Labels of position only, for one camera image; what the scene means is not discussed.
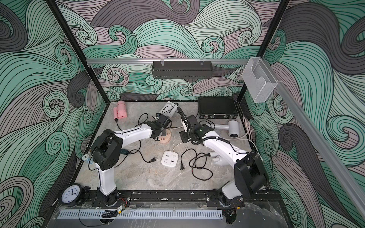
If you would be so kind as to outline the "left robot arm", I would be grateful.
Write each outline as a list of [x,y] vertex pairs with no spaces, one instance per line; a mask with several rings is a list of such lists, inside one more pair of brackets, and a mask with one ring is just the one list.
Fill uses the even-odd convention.
[[165,115],[153,121],[147,121],[137,127],[123,130],[105,130],[90,147],[92,160],[98,171],[99,191],[105,197],[116,193],[115,166],[119,161],[120,151],[124,146],[140,140],[152,138],[156,140],[171,123]]

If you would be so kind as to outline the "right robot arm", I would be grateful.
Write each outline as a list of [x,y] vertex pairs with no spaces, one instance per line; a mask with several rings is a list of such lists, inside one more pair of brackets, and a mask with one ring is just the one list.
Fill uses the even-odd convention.
[[195,116],[187,117],[183,114],[181,122],[184,127],[181,132],[183,142],[204,145],[233,168],[234,180],[221,187],[221,193],[226,200],[235,197],[251,198],[267,184],[267,172],[258,152],[247,152],[234,146],[211,127],[198,123]]

